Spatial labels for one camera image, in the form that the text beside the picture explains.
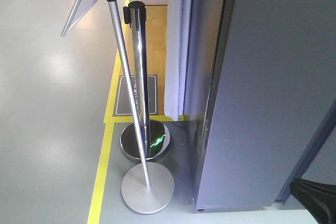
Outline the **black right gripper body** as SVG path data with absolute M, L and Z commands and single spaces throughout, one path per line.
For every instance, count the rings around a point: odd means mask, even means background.
M 290 184 L 290 193 L 317 223 L 335 223 L 335 185 L 296 178 Z

